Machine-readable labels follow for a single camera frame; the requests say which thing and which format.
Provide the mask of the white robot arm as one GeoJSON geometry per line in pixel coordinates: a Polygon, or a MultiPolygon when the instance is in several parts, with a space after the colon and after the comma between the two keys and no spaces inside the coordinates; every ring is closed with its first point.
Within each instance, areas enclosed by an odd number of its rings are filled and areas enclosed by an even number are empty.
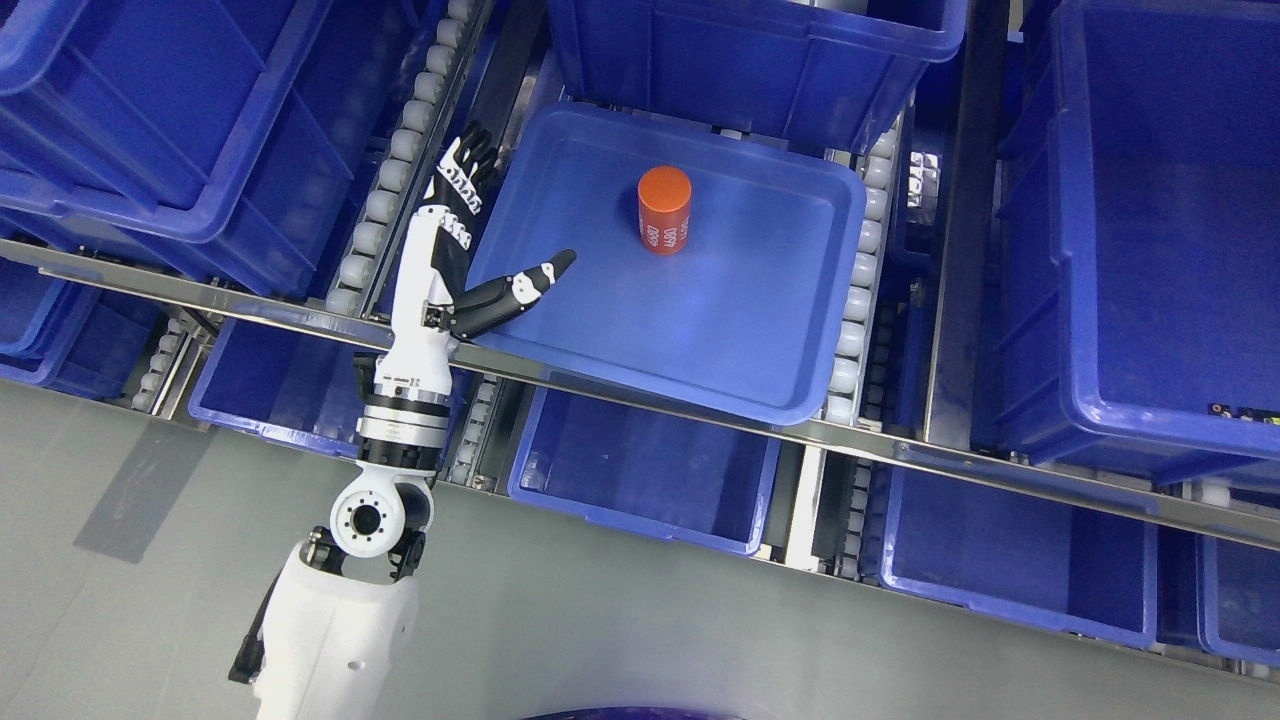
{"type": "Polygon", "coordinates": [[[261,719],[370,719],[419,615],[417,566],[451,397],[378,382],[357,477],[288,555],[228,673],[261,719]]]}

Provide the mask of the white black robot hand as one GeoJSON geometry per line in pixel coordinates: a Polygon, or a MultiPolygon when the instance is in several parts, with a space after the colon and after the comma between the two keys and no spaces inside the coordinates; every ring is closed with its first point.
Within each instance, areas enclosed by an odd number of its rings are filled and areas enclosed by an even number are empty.
{"type": "Polygon", "coordinates": [[[413,201],[397,265],[393,341],[376,361],[374,395],[415,401],[445,397],[452,391],[456,345],[524,315],[575,263],[577,254],[564,249],[526,270],[467,286],[474,224],[497,158],[492,133],[475,120],[468,123],[443,151],[413,201]]]}

